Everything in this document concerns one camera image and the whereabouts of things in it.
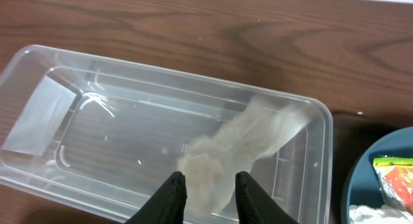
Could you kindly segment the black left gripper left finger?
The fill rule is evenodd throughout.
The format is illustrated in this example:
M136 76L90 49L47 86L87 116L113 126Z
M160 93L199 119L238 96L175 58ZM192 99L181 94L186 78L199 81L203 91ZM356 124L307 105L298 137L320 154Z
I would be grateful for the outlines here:
M183 224L186 199L185 176L175 171L125 224Z

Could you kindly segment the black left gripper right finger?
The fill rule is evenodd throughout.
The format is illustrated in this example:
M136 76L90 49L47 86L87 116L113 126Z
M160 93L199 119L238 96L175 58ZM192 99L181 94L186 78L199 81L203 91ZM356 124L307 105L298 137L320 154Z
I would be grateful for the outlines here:
M235 178L239 224L298 224L245 171Z

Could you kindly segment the pandan cake wrapper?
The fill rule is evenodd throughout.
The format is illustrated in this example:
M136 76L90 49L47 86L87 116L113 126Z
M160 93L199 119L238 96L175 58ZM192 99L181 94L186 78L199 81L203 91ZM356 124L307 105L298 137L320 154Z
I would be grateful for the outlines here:
M412 158L374 158L372 166L385 204L412 214Z

